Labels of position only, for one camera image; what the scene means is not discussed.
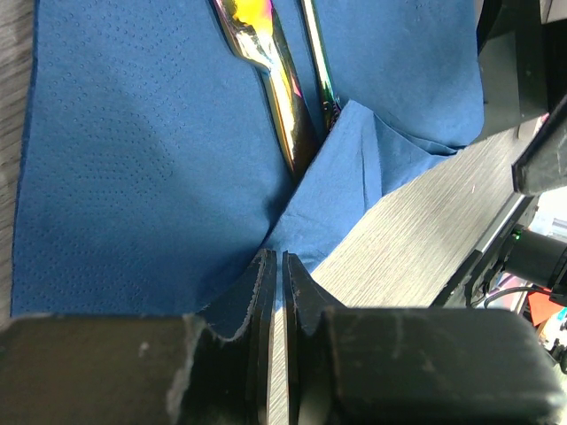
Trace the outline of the iridescent knife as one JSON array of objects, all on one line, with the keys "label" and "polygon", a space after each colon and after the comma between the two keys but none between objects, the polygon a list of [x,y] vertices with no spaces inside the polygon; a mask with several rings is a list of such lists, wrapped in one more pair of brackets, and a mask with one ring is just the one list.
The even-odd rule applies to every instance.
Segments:
[{"label": "iridescent knife", "polygon": [[276,8],[269,0],[214,0],[213,8],[233,54],[260,74],[283,159],[298,182],[319,143]]}]

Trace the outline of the iridescent gold spoon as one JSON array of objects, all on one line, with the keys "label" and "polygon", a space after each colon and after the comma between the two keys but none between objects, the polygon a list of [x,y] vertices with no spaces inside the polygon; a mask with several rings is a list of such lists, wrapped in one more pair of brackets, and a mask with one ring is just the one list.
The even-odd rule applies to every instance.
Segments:
[{"label": "iridescent gold spoon", "polygon": [[314,62],[324,126],[325,129],[330,132],[341,113],[341,104],[336,90],[333,87],[315,2],[312,0],[301,0],[300,4],[306,25],[311,56]]}]

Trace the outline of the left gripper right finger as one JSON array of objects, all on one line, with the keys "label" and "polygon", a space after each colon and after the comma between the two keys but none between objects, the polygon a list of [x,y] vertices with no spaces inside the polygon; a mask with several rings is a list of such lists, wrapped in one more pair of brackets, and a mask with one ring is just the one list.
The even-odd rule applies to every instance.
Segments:
[{"label": "left gripper right finger", "polygon": [[349,308],[283,255],[292,424],[552,424],[566,396],[526,320]]}]

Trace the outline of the blue paper napkin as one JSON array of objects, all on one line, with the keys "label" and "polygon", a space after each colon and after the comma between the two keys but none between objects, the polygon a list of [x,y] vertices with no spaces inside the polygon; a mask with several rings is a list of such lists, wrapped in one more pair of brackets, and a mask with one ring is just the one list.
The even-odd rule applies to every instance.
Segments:
[{"label": "blue paper napkin", "polygon": [[321,264],[484,123],[471,1],[319,1],[323,124],[300,4],[274,4],[319,153],[295,184],[259,73],[208,1],[40,1],[11,313],[179,314],[261,248]]}]

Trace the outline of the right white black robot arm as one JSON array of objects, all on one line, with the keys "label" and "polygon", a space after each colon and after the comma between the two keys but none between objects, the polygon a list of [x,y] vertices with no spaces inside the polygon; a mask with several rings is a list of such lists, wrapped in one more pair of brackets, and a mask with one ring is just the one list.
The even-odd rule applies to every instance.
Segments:
[{"label": "right white black robot arm", "polygon": [[566,303],[566,244],[528,228],[539,196],[566,184],[566,3],[484,1],[478,54],[484,90],[483,137],[543,119],[511,167],[514,192],[435,306],[490,305],[500,275],[523,278]]}]

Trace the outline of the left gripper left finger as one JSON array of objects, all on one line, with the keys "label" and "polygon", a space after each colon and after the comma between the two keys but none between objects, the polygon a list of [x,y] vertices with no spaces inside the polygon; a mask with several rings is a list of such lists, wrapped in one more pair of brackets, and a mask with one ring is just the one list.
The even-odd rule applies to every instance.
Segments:
[{"label": "left gripper left finger", "polygon": [[7,322],[2,423],[266,423],[276,272],[260,251],[199,313]]}]

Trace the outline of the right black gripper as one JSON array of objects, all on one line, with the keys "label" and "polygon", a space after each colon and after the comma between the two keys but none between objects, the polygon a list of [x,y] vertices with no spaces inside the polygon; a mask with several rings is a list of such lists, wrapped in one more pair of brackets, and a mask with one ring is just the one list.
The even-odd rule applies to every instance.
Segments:
[{"label": "right black gripper", "polygon": [[551,112],[512,166],[516,193],[566,186],[566,3],[477,1],[485,122],[478,141]]}]

